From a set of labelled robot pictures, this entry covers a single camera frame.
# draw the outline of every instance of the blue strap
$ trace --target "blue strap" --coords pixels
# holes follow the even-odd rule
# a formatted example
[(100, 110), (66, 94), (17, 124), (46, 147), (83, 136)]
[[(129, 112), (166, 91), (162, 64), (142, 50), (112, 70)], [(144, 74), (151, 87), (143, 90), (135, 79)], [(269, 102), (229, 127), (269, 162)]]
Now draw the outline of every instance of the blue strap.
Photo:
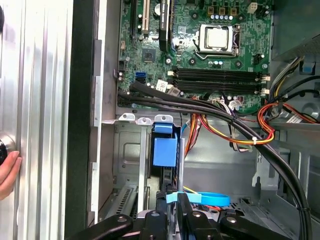
[[(184, 193), (182, 191), (174, 192), (166, 195), (166, 203), (172, 203), (178, 201), (178, 193)], [(220, 193), (214, 192), (198, 192), (197, 193), (186, 193), (189, 201), (194, 204), (202, 204), (217, 207), (226, 207), (230, 205), (230, 197)]]

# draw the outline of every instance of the blue sata port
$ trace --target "blue sata port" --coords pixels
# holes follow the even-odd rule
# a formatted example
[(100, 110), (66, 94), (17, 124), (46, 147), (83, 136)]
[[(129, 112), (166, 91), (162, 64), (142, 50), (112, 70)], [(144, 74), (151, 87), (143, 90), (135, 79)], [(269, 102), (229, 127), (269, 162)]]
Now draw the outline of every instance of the blue sata port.
[(135, 72), (135, 78), (136, 79), (146, 79), (147, 78), (147, 73), (142, 72), (142, 71), (136, 71)]

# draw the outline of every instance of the black ram slot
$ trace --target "black ram slot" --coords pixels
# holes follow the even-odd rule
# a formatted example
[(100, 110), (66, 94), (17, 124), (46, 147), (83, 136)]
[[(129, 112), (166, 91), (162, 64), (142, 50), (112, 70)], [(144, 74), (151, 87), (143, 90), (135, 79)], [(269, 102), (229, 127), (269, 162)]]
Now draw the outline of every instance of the black ram slot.
[(131, 37), (132, 41), (134, 41), (136, 38), (137, 2), (138, 2), (138, 0), (131, 0), (130, 37)]
[(256, 82), (260, 74), (247, 71), (203, 70), (173, 67), (173, 78), (198, 81)]
[(180, 91), (188, 94), (202, 94), (214, 91), (233, 94), (257, 94), (261, 90), (260, 84), (176, 80), (174, 85)]

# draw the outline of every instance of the screw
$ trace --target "screw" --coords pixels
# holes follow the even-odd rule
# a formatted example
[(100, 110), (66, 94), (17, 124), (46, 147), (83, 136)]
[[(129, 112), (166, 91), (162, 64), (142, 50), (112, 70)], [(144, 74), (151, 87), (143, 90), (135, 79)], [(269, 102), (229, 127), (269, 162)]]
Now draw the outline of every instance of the screw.
[(226, 218), (226, 220), (227, 220), (228, 222), (232, 223), (232, 224), (235, 224), (235, 223), (237, 222), (237, 220), (236, 220), (235, 218), (230, 217), (230, 216), (228, 216), (228, 217)]
[(151, 214), (151, 216), (152, 216), (152, 217), (159, 217), (159, 216), (160, 216), (160, 214), (159, 214), (159, 213), (157, 213), (157, 212), (153, 212), (153, 213)]
[(199, 217), (201, 216), (198, 211), (194, 211), (194, 212), (192, 213), (192, 215), (195, 216), (195, 217), (197, 217), (197, 218), (199, 218)]
[(126, 222), (127, 221), (127, 219), (125, 219), (123, 216), (120, 216), (119, 218), (118, 218), (118, 222), (119, 223), (124, 223), (124, 222)]

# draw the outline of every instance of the sata port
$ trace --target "sata port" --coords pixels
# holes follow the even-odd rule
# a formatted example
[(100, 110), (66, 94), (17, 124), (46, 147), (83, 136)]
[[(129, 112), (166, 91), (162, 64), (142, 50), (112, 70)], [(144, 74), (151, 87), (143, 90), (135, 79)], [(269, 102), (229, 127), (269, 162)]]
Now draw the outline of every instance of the sata port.
[(146, 79), (147, 78), (147, 73), (142, 72), (142, 71), (137, 71), (137, 72), (135, 72), (135, 78), (137, 78), (137, 79)]
[(141, 78), (141, 77), (136, 77), (135, 80), (141, 84), (145, 84), (147, 81), (145, 78)]

